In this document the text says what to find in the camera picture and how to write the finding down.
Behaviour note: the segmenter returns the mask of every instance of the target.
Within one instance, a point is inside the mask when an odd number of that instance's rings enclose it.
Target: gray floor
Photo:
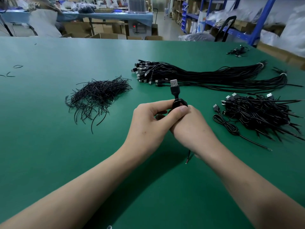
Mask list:
[[[156,14],[154,13],[153,22],[156,21]],[[177,41],[179,35],[183,35],[180,26],[171,18],[165,17],[164,12],[159,12],[157,15],[158,31],[159,35],[164,37],[167,41]],[[24,26],[13,26],[11,23],[6,23],[14,36],[29,37],[34,36],[31,29],[27,29]],[[0,25],[0,36],[9,36],[4,26]]]

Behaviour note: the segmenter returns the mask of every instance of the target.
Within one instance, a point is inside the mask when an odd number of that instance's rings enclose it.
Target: blue metal post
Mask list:
[[[256,24],[256,27],[254,28],[253,30],[253,33],[251,34],[251,37],[249,38],[249,41],[248,41],[248,44],[253,46],[255,40],[257,38],[260,37],[260,34],[261,34],[261,30],[264,26],[264,23],[268,17],[268,14],[270,13],[271,9],[272,9],[272,6],[274,4],[275,0],[268,0],[266,5],[265,5],[265,8],[261,14],[261,17],[258,19],[257,21],[257,24]]]
[[[212,6],[212,1],[213,1],[213,0],[210,0],[210,2],[209,2],[209,7],[208,7],[208,11],[207,11],[207,16],[210,14],[211,6]]]
[[[233,9],[237,9],[238,5],[239,5],[240,0],[236,0],[234,8]]]
[[[225,8],[226,8],[227,1],[228,1],[228,0],[224,0],[224,5],[222,6],[222,9],[225,9]]]
[[[201,0],[201,6],[200,6],[200,11],[202,11],[202,8],[203,8],[203,4],[204,4],[204,1],[205,1],[205,0]]]

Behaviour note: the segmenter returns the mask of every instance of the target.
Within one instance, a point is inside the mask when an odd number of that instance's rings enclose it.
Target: blue tablecloth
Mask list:
[[[1,14],[4,21],[10,23],[28,23],[29,15],[30,13],[25,12],[24,10],[8,10],[4,14]],[[104,20],[137,20],[138,22],[147,26],[151,26],[153,23],[153,14],[151,12],[146,14],[129,14],[127,12],[80,14],[78,12],[64,12],[63,15],[57,16],[57,21],[68,22],[82,18],[95,18]]]

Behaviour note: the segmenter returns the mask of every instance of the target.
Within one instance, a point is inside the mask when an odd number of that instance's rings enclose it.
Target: finger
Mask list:
[[[149,107],[153,115],[156,115],[158,112],[162,112],[167,109],[171,109],[173,106],[174,100],[162,100],[157,102],[149,103]]]
[[[161,119],[163,119],[165,117],[165,115],[161,115],[161,114],[157,114],[156,115],[156,120],[158,121],[158,120],[161,120]]]
[[[181,117],[189,112],[189,108],[186,106],[179,106],[173,109],[166,117],[161,119],[159,122],[162,122],[166,130],[169,130],[174,123],[176,123]]]
[[[166,113],[167,113],[167,110],[164,110],[164,111],[158,112],[156,115],[158,115],[158,114],[166,114]]]

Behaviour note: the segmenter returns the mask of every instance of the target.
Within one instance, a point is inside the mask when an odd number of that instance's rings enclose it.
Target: green tabletop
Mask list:
[[[138,59],[164,61],[192,71],[247,66],[268,60],[258,79],[288,70],[288,82],[305,85],[304,72],[251,49],[237,58],[226,52],[237,43],[134,41],[81,38],[2,37],[0,48],[0,222],[92,168],[124,142],[133,110],[140,103],[172,99],[170,88],[139,83],[131,74]],[[14,69],[14,65],[23,65]],[[110,114],[90,131],[90,121],[74,123],[65,96],[77,83],[129,78],[132,90],[109,107]],[[281,99],[305,99],[305,88],[286,86]],[[305,143],[260,139],[238,124],[242,135],[262,149],[231,135],[212,120],[212,106],[230,95],[181,87],[179,97],[198,108],[219,140],[247,165],[305,205]],[[304,103],[290,105],[305,116]],[[303,119],[293,122],[304,125]],[[251,228],[221,181],[204,162],[168,133],[157,152],[109,197],[85,228]]]

